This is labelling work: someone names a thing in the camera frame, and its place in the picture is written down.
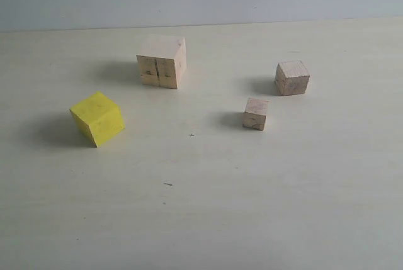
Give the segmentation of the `small wooden cube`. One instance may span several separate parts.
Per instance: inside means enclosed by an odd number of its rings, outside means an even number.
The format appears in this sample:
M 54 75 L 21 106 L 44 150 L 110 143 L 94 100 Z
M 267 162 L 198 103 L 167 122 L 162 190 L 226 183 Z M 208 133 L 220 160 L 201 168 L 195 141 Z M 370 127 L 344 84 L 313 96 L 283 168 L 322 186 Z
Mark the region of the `small wooden cube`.
M 263 131 L 268 103 L 269 101 L 267 100 L 248 98 L 242 119 L 243 127 Z

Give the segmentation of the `large wooden cube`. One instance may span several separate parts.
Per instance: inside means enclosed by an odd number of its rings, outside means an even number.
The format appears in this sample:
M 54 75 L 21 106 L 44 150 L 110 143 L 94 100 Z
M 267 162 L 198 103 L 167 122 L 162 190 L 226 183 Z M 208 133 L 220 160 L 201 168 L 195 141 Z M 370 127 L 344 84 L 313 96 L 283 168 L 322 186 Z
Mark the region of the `large wooden cube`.
M 177 89 L 187 69 L 185 38 L 149 35 L 136 57 L 143 84 Z

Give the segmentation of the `medium wooden cube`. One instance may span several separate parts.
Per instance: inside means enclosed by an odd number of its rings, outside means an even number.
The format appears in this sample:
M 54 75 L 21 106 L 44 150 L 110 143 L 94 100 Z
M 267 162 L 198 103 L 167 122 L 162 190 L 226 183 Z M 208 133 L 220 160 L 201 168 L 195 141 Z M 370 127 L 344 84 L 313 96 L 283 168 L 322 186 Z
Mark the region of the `medium wooden cube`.
M 310 74 L 301 60 L 279 62 L 275 84 L 282 96 L 305 94 Z

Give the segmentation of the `yellow cube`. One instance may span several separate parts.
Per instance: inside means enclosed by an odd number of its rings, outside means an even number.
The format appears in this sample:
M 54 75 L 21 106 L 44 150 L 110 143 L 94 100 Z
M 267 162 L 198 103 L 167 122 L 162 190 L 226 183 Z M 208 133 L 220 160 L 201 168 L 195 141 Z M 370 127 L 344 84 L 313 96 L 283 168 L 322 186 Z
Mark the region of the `yellow cube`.
M 79 131 L 99 147 L 125 128 L 119 105 L 101 92 L 95 92 L 70 109 Z

